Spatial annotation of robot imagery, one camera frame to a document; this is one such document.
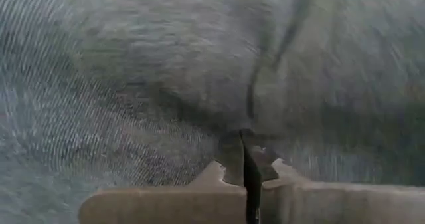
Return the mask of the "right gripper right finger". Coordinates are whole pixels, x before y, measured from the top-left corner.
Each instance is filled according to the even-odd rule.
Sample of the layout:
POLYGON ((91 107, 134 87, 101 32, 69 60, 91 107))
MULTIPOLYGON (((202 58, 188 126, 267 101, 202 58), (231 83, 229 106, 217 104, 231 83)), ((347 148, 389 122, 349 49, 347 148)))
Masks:
POLYGON ((425 187, 365 154, 308 150, 294 163, 261 148, 260 224, 425 224, 425 187))

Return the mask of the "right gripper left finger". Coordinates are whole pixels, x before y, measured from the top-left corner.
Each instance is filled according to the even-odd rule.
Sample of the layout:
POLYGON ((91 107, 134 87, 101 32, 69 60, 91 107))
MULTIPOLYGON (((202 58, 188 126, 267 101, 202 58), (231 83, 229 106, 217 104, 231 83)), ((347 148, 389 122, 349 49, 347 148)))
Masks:
POLYGON ((220 139, 214 160, 189 184, 99 191, 79 208, 79 224, 247 224, 244 145, 220 139))

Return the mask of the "dark navy garment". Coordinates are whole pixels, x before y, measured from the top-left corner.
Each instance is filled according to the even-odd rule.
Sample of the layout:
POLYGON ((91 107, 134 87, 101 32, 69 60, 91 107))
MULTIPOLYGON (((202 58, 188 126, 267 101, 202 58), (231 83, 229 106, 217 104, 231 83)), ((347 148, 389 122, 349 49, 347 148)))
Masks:
POLYGON ((425 0, 0 0, 0 224, 233 168, 239 137, 425 186, 425 0))

